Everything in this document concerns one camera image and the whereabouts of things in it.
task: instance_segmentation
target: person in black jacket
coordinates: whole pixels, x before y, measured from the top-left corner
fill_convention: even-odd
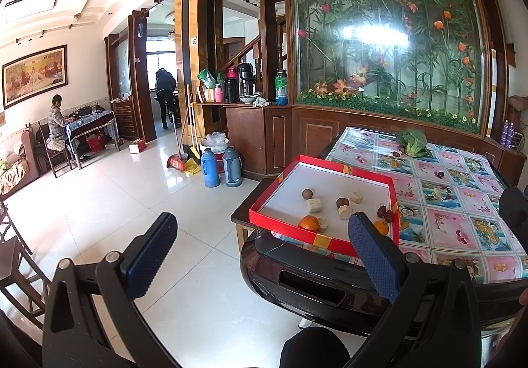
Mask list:
[[[158,97],[159,106],[162,109],[162,124],[163,129],[167,129],[167,112],[165,111],[165,103],[167,103],[170,112],[174,113],[176,117],[176,105],[174,103],[173,92],[176,89],[176,79],[164,68],[160,68],[156,72],[156,96]]]

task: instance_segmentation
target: green grass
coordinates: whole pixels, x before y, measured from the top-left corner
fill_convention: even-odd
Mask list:
[[[368,97],[366,95],[335,94],[327,93],[317,95],[312,89],[303,91],[297,97],[297,102],[301,104],[312,104],[316,106],[337,107],[351,110],[361,110],[365,112],[381,113],[383,115],[393,115],[398,117],[408,117],[424,122],[431,122],[438,125],[463,130],[474,134],[480,133],[477,123],[472,123],[468,117],[452,115],[439,110],[427,110],[414,108],[412,106],[400,106],[393,104],[391,100],[385,98]]]

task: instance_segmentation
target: red bag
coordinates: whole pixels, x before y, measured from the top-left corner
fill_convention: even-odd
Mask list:
[[[86,143],[92,152],[99,152],[105,149],[105,135],[102,133],[92,134],[86,139]]]

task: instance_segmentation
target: wooden chair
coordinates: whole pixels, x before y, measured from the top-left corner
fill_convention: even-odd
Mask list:
[[[22,258],[26,260],[35,272],[35,274],[29,278],[25,278],[19,271]],[[44,301],[42,301],[40,293],[31,285],[31,283],[38,280],[42,281]],[[28,308],[25,308],[9,292],[7,287],[12,284],[16,284],[20,290],[25,293],[28,300]],[[13,237],[0,244],[0,291],[5,295],[9,302],[20,311],[20,313],[40,329],[42,329],[42,322],[37,320],[37,317],[44,314],[49,288],[51,288],[51,281],[22,247],[22,244],[20,244],[17,237]]]
[[[7,212],[7,206],[4,204],[4,197],[2,195],[0,195],[0,226],[5,227],[3,231],[0,231],[0,244],[5,242],[5,235],[7,234],[7,231],[12,228],[26,252],[28,252],[30,255],[33,254],[31,249],[27,246],[26,242],[22,238],[22,235],[20,235],[17,228],[15,227],[15,224],[11,220],[9,213]]]
[[[60,171],[66,167],[70,167],[70,170],[73,170],[71,166],[70,156],[68,155],[68,152],[67,152],[68,149],[66,148],[66,145],[64,145],[64,149],[62,150],[48,149],[48,145],[46,144],[47,137],[44,136],[44,131],[42,130],[42,126],[40,125],[40,122],[39,122],[39,129],[40,129],[40,134],[42,135],[42,139],[44,140],[44,149],[46,149],[46,155],[48,156],[49,166],[51,167],[51,171],[53,171],[53,175],[55,176],[55,179],[57,179],[57,171]],[[66,164],[61,166],[60,168],[55,169],[52,159],[60,155],[61,153],[64,153],[64,157],[66,158]]]

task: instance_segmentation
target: gray thermos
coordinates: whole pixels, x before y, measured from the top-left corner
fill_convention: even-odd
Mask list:
[[[224,157],[225,184],[236,188],[242,184],[242,160],[233,146],[229,146]]]

